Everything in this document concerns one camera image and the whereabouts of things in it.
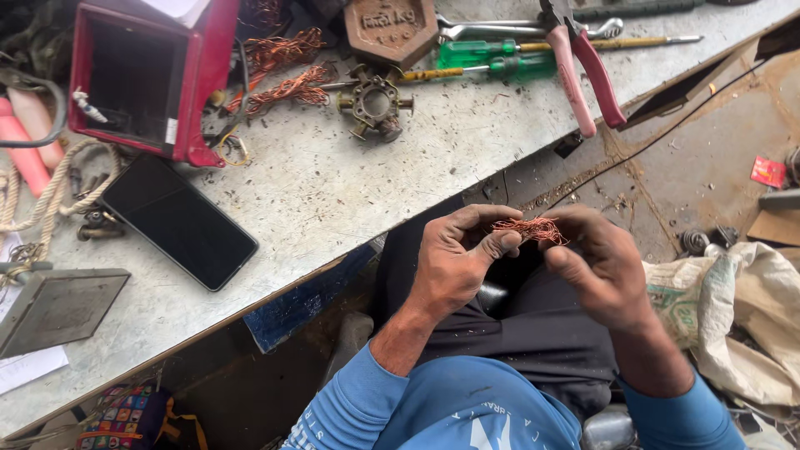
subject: zipper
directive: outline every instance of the zipper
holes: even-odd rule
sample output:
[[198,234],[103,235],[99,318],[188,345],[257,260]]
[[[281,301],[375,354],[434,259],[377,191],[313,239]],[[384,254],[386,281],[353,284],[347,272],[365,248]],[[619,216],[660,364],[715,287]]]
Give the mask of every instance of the zipper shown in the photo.
[[78,437],[79,439],[83,439],[85,437],[92,437],[92,436],[113,436],[113,437],[132,437],[134,439],[141,439],[144,435],[140,435],[137,433],[117,433],[117,432],[84,432]]

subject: black phone screen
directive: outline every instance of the black phone screen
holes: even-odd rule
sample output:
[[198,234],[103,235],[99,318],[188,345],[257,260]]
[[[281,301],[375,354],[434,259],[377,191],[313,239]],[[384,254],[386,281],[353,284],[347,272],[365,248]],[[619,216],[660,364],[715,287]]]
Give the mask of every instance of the black phone screen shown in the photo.
[[258,243],[160,158],[141,154],[101,202],[211,291]]

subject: pink bottle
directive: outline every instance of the pink bottle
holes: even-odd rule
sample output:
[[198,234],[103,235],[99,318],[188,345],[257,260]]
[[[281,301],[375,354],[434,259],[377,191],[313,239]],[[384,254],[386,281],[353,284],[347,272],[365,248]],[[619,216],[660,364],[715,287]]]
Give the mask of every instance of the pink bottle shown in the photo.
[[[47,112],[45,104],[35,92],[19,90],[9,87],[8,99],[14,107],[14,115],[17,116],[22,127],[28,132],[31,139],[43,139],[50,133],[53,127],[53,119]],[[58,163],[64,158],[64,150],[58,140],[53,141],[43,147],[39,147],[39,155],[42,161],[51,170],[55,170]]]
[[[4,141],[30,141],[30,136],[25,132],[25,128],[14,117],[11,102],[8,98],[0,97],[0,139]],[[42,195],[47,183],[50,182],[50,174],[47,173],[45,163],[39,156],[38,148],[6,148],[11,161],[28,182],[30,190],[38,199]]]

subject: workbench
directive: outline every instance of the workbench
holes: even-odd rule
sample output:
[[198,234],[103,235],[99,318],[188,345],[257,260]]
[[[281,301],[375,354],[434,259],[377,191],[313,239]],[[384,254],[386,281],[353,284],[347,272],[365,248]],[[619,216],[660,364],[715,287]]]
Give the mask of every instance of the workbench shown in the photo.
[[[760,0],[627,19],[622,38],[702,34],[705,39],[602,52],[618,102],[631,103],[685,77],[796,15],[798,8],[800,0]],[[437,9],[453,20],[534,18],[538,3],[441,0]],[[323,58],[338,56],[331,52]],[[417,66],[433,65],[429,56]],[[338,66],[344,73],[346,66]],[[289,70],[279,78],[301,71]],[[275,79],[260,89],[276,84]],[[599,118],[585,77],[582,84]],[[67,367],[0,396],[0,436],[18,436],[67,411],[577,129],[556,77],[503,83],[473,76],[407,84],[401,92],[414,96],[416,111],[401,113],[405,131],[393,143],[380,143],[372,133],[366,142],[352,137],[352,118],[340,115],[334,105],[284,102],[238,132],[250,149],[250,163],[181,168],[260,242],[252,260],[219,292],[208,292],[135,233],[83,243],[75,238],[82,218],[60,219],[50,249],[56,268],[121,267],[132,276],[94,336],[66,345]],[[33,205],[29,195],[21,202],[20,217]],[[38,230],[23,232],[22,238],[35,241]]]

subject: hand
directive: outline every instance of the hand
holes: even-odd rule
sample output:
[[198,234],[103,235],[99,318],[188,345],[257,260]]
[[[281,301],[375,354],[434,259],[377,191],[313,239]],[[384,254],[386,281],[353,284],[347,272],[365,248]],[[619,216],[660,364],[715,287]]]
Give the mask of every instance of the hand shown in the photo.
[[578,291],[581,306],[592,319],[610,330],[629,333],[658,323],[633,236],[584,205],[550,210],[542,217],[555,220],[562,235],[577,241],[584,251],[586,260],[567,247],[539,243],[539,250],[546,250],[547,268]]
[[469,205],[428,222],[417,275],[403,306],[438,323],[469,303],[496,259],[519,255],[522,237],[516,231],[493,231],[485,236],[482,231],[509,218],[521,219],[522,212],[505,206]]

